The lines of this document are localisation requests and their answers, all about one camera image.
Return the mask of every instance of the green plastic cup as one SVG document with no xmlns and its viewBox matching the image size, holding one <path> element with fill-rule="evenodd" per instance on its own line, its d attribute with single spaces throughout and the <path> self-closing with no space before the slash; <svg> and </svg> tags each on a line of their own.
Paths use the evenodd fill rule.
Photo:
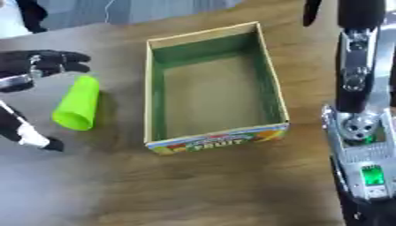
<svg viewBox="0 0 396 226">
<path fill-rule="evenodd" d="M 63 127 L 88 131 L 94 126 L 98 96 L 98 80 L 88 75 L 80 76 L 53 112 L 52 119 Z"/>
</svg>

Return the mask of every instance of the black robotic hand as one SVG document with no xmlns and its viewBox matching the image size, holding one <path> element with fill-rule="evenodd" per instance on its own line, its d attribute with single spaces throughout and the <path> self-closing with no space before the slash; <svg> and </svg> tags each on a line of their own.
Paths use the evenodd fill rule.
<svg viewBox="0 0 396 226">
<path fill-rule="evenodd" d="M 35 79 L 61 72 L 89 72 L 82 64 L 89 60 L 81 53 L 55 50 L 0 52 L 0 93 L 32 88 Z M 64 148 L 60 140 L 42 136 L 20 112 L 1 100 L 0 135 L 20 145 L 55 151 Z"/>
<path fill-rule="evenodd" d="M 34 79 L 60 72 L 89 72 L 82 64 L 90 57 L 81 53 L 30 50 L 0 53 L 0 92 L 10 93 L 34 86 Z"/>
</svg>

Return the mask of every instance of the robotic finger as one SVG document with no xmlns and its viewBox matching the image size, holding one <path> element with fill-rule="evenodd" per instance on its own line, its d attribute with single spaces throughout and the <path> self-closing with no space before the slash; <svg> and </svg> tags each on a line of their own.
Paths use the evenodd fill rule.
<svg viewBox="0 0 396 226">
<path fill-rule="evenodd" d="M 1 100 L 0 135 L 11 141 L 18 142 L 22 146 L 58 152 L 64 150 L 62 141 L 42 136 L 17 110 Z"/>
</svg>

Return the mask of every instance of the colorful box label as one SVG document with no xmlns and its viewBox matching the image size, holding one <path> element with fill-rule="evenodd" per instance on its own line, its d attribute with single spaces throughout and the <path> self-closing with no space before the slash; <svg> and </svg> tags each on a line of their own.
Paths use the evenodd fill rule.
<svg viewBox="0 0 396 226">
<path fill-rule="evenodd" d="M 239 145 L 247 142 L 262 142 L 270 139 L 281 139 L 287 130 L 288 124 L 273 128 L 261 128 L 225 134 L 201 136 L 190 139 L 167 140 L 161 143 L 148 143 L 148 148 L 158 154 L 168 155 L 180 152 L 197 152 L 204 149 Z"/>
</svg>

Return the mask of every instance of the green box lining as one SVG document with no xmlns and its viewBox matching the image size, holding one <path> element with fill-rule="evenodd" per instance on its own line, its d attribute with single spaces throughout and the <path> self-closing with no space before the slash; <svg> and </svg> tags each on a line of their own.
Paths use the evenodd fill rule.
<svg viewBox="0 0 396 226">
<path fill-rule="evenodd" d="M 197 41 L 188 44 L 153 49 L 153 140 L 168 139 L 165 120 L 164 70 L 189 64 L 198 64 L 247 54 L 254 58 L 257 85 L 262 97 L 262 107 L 269 124 L 284 123 L 278 92 L 274 87 L 270 65 L 260 45 L 256 31 L 224 38 Z"/>
</svg>

